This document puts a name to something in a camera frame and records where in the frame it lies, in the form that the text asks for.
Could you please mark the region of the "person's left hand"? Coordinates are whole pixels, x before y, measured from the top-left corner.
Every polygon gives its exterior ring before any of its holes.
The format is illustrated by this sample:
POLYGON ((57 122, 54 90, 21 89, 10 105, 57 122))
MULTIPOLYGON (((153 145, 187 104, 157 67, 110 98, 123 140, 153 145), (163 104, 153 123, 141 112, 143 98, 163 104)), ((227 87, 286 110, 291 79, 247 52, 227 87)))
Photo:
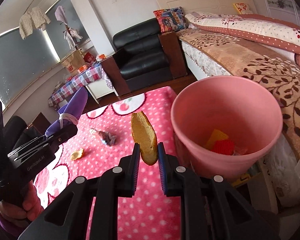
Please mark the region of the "person's left hand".
POLYGON ((0 202, 0 214, 4 219, 19 228, 26 228, 43 211, 44 208, 41 205, 40 199, 37 196, 37 189, 32 181, 27 185, 27 191, 25 197, 23 197, 22 204, 14 205, 4 200, 0 202))

